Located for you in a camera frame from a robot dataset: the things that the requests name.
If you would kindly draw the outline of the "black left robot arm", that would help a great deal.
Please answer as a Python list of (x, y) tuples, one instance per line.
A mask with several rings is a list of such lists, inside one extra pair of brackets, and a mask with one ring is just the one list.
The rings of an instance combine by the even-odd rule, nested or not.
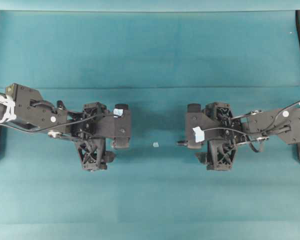
[(61, 100), (52, 104), (38, 90), (13, 83), (0, 92), (0, 132), (2, 127), (71, 141), (82, 169), (94, 172), (106, 170), (115, 159), (115, 153), (106, 149), (107, 139), (114, 149), (130, 146), (131, 111), (127, 104), (116, 104), (110, 111), (100, 102), (73, 111)]

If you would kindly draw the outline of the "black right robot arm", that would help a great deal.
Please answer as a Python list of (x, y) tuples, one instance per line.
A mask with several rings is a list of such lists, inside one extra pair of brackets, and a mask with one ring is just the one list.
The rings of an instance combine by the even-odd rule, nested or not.
[(198, 161), (210, 171), (229, 171), (238, 147), (248, 145), (255, 153), (263, 151), (264, 143), (278, 136), (287, 145), (300, 146), (300, 100), (269, 111), (255, 110), (234, 116), (228, 103), (212, 102), (201, 108), (188, 104), (185, 114), (185, 140), (179, 146), (198, 151)]

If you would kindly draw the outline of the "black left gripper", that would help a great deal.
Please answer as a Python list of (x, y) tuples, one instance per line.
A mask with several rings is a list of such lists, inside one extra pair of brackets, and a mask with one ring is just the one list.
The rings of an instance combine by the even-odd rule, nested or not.
[(112, 140), (114, 149), (130, 146), (131, 111), (127, 104), (116, 104), (113, 111), (100, 103), (85, 104), (82, 114), (74, 120), (82, 120), (71, 126), (71, 136), (78, 152), (82, 169), (85, 171), (106, 170), (116, 155), (106, 150), (106, 140)]

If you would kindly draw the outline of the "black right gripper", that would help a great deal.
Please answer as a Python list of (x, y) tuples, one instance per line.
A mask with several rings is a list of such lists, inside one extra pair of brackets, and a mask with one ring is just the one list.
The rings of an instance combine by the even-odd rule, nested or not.
[(185, 146), (197, 152), (198, 161), (210, 171), (231, 170), (239, 143), (244, 141), (240, 120), (233, 120), (228, 103), (213, 102), (204, 108), (199, 103), (187, 105), (185, 114)]

